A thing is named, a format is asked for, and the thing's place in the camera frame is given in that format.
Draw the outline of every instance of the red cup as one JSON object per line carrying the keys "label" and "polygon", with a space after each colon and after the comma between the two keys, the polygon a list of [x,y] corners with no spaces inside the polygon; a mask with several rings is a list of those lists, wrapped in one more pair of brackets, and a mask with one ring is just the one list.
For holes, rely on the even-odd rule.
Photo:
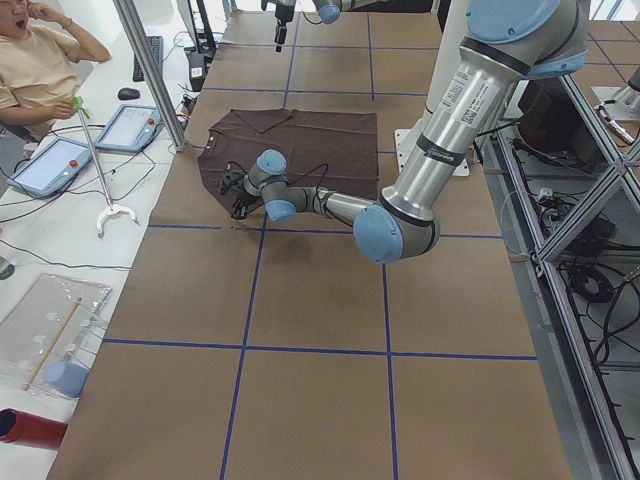
{"label": "red cup", "polygon": [[13,408],[0,411],[0,442],[57,450],[67,424]]}

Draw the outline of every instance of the man's hand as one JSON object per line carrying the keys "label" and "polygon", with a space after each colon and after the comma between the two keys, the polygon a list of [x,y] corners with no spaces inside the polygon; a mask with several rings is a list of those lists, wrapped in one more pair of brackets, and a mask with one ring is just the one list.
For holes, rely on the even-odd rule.
{"label": "man's hand", "polygon": [[76,113],[70,98],[63,98],[62,100],[58,100],[49,108],[51,109],[51,118],[60,120],[71,118],[73,114]]}
{"label": "man's hand", "polygon": [[40,2],[29,3],[29,16],[36,20],[44,20],[45,22],[65,23],[67,17],[51,8],[49,5]]}

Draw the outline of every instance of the black mouse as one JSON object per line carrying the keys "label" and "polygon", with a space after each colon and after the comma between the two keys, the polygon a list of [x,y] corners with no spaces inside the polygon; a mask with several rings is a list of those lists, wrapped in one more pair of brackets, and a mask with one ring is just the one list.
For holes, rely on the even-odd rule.
{"label": "black mouse", "polygon": [[135,100],[140,98],[140,90],[136,90],[131,87],[124,87],[118,91],[118,99],[120,100]]}

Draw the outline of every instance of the person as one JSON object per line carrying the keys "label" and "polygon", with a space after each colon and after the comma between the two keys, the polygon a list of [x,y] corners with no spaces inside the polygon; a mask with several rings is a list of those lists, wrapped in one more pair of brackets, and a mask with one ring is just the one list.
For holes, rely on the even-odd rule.
{"label": "person", "polygon": [[[30,18],[57,23],[69,35]],[[109,51],[54,8],[29,0],[0,0],[0,122],[20,125],[40,140],[57,119],[75,112],[80,80],[71,62],[105,62]]]}

